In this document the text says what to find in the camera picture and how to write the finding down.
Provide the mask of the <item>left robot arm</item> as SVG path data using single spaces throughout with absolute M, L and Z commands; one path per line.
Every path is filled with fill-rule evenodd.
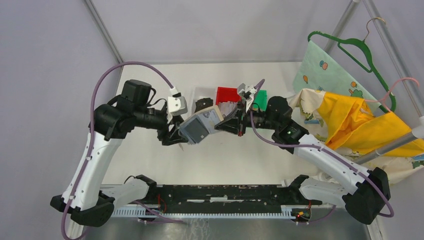
M 164 146 L 187 142 L 179 135 L 187 101 L 176 88 L 170 93 L 163 107 L 156 109 L 151 103 L 156 90 L 149 83 L 131 79 L 124 83 L 121 94 L 98 106 L 78 169 L 66 191 L 52 197 L 50 205 L 79 225 L 101 227 L 120 207 L 138 200 L 153 203 L 157 183 L 145 175 L 107 190 L 101 190 L 101 185 L 117 149 L 135 128 L 156 130 Z

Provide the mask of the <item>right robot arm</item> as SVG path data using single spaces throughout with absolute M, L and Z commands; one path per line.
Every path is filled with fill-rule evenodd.
M 377 216 L 394 217 L 387 173 L 379 167 L 370 170 L 330 149 L 294 121 L 292 112 L 287 99 L 281 96 L 271 97 L 265 110 L 249 108 L 241 100 L 214 128 L 241 137 L 251 127 L 265 143 L 306 160 L 334 179 L 328 182 L 299 175 L 288 191 L 289 199 L 295 204 L 318 200 L 344 208 L 366 225 Z

